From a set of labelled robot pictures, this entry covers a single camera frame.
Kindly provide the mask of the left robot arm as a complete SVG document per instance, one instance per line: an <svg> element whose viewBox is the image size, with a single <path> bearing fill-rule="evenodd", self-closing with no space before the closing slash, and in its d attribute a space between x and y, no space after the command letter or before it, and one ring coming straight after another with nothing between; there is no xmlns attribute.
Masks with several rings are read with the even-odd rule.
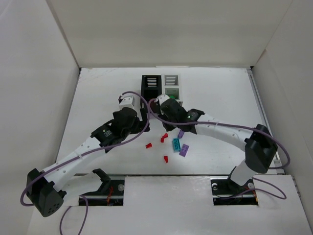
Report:
<svg viewBox="0 0 313 235"><path fill-rule="evenodd" d="M111 181L101 169L77 179L74 175L111 149L124 145L129 135L139 136L150 130L150 112L140 109L141 117L129 107L113 113L113 118L96 128L91 135L64 159L43 170L33 169L27 175L27 196L43 217L54 214L71 196L92 191L106 191Z"/></svg>

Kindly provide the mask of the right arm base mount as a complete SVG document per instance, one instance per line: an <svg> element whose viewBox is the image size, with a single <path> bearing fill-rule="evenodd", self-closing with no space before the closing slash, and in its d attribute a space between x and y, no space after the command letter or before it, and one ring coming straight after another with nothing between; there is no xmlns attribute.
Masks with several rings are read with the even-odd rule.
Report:
<svg viewBox="0 0 313 235"><path fill-rule="evenodd" d="M239 186L231 183L227 179L212 179L212 199L214 206L239 206L239 205L258 205L258 199L254 190L242 192L254 188L254 182L249 179L248 182Z"/></svg>

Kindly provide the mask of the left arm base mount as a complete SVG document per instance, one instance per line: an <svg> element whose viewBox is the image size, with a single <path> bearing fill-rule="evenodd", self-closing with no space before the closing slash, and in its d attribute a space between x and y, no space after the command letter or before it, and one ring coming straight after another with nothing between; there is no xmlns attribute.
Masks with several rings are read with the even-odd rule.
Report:
<svg viewBox="0 0 313 235"><path fill-rule="evenodd" d="M125 176L108 175L101 169L92 171L100 177L101 185L98 189L84 194L89 206L115 207L123 206Z"/></svg>

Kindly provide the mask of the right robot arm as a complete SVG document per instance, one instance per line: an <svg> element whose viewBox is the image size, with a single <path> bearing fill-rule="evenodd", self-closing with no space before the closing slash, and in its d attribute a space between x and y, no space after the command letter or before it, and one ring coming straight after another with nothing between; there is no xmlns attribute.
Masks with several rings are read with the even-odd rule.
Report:
<svg viewBox="0 0 313 235"><path fill-rule="evenodd" d="M245 159L228 176L230 183L243 186L254 175L267 173L278 147L265 126L258 124L252 130L226 127L203 111L186 111L175 99L165 94L157 99L161 112L159 117L166 121L163 124L166 130L176 128L173 123L188 123L177 128L183 132L216 138L245 153Z"/></svg>

